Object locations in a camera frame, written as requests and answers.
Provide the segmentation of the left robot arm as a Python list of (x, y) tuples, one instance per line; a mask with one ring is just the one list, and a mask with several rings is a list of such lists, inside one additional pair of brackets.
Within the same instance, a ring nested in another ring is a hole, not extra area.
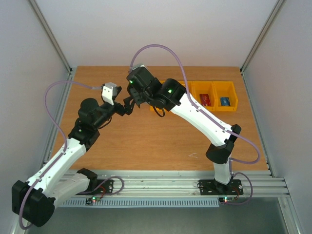
[(59, 180), (98, 139), (114, 114), (130, 115), (134, 108), (132, 97), (120, 104), (111, 100), (99, 105), (94, 98), (80, 104), (78, 118), (59, 151), (37, 173), (25, 182), (18, 180), (12, 186), (12, 210), (19, 216), (19, 226), (28, 221), (30, 226), (41, 227), (52, 217), (55, 209), (74, 195), (93, 194), (102, 188), (96, 173), (82, 168), (65, 182)]

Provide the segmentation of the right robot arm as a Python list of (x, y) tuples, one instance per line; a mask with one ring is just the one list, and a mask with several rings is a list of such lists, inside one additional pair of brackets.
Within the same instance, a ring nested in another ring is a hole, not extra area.
[(139, 66), (127, 76), (128, 93), (135, 103), (148, 103), (154, 109), (172, 112), (197, 128), (211, 142), (206, 157), (214, 164), (216, 190), (228, 192), (233, 183), (230, 170), (230, 156), (241, 128), (229, 125), (202, 107), (186, 87), (169, 78), (160, 82), (145, 66)]

